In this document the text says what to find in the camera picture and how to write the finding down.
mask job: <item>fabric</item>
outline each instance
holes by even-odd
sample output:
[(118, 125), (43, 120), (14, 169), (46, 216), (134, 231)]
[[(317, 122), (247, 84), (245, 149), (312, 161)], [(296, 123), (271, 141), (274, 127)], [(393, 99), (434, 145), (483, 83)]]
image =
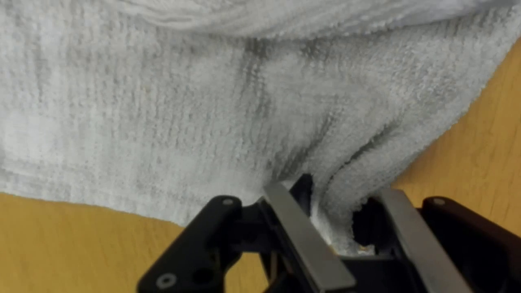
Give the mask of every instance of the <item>fabric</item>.
[(185, 224), (212, 195), (252, 203), (310, 172), (312, 221), (344, 252), (351, 211), (453, 123), (521, 34), (519, 1), (326, 37), (304, 21), (173, 27), (125, 3), (0, 0), (0, 190)]

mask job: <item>white towel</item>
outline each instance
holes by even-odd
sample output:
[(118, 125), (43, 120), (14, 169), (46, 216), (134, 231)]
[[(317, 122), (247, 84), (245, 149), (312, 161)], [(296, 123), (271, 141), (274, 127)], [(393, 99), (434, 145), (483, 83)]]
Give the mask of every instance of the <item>white towel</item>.
[(0, 0), (0, 190), (185, 224), (212, 195), (252, 203), (310, 172), (312, 221), (349, 250), (351, 210), (521, 34), (519, 1), (256, 3)]

